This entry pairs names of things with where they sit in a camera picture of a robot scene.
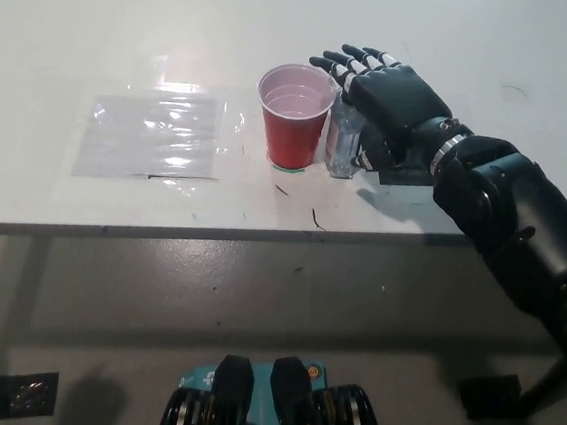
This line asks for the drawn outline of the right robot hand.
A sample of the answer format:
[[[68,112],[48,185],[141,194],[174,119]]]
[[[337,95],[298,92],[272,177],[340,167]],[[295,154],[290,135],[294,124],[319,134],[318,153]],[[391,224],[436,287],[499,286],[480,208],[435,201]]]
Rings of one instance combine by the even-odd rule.
[[[414,69],[385,51],[343,44],[309,59],[337,83],[343,103],[356,110],[374,134],[360,136],[352,165],[381,171],[402,163],[413,146],[411,135],[432,119],[452,111]]]

